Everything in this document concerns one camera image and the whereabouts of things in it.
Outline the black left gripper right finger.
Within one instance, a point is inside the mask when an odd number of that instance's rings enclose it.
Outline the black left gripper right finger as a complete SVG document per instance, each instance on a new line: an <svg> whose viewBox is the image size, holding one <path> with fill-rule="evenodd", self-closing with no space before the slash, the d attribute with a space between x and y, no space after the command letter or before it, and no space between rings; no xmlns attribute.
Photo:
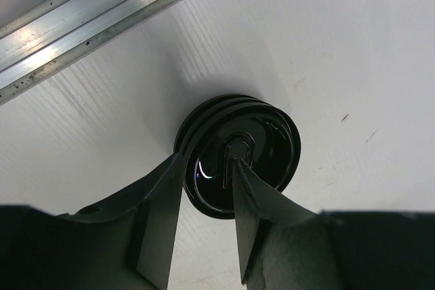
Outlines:
<svg viewBox="0 0 435 290"><path fill-rule="evenodd" d="M234 160L232 197L241 282L247 289L319 288L317 214Z"/></svg>

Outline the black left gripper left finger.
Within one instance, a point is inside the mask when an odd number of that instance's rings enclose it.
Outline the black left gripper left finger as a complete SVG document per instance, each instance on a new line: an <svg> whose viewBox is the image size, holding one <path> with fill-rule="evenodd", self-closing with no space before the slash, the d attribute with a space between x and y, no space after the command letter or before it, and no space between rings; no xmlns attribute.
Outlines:
<svg viewBox="0 0 435 290"><path fill-rule="evenodd" d="M120 191L60 218L67 222L55 289L166 289L181 200L173 154Z"/></svg>

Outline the black plastic cup lid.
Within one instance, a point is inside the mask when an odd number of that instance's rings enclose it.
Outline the black plastic cup lid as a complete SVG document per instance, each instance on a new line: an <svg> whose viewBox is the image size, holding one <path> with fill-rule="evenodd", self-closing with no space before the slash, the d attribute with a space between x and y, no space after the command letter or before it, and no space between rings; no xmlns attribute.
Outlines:
<svg viewBox="0 0 435 290"><path fill-rule="evenodd" d="M288 114L264 103L228 105L210 115L184 141L184 189L201 213L234 217L234 160L247 163L263 181L282 192L296 172L301 140Z"/></svg>

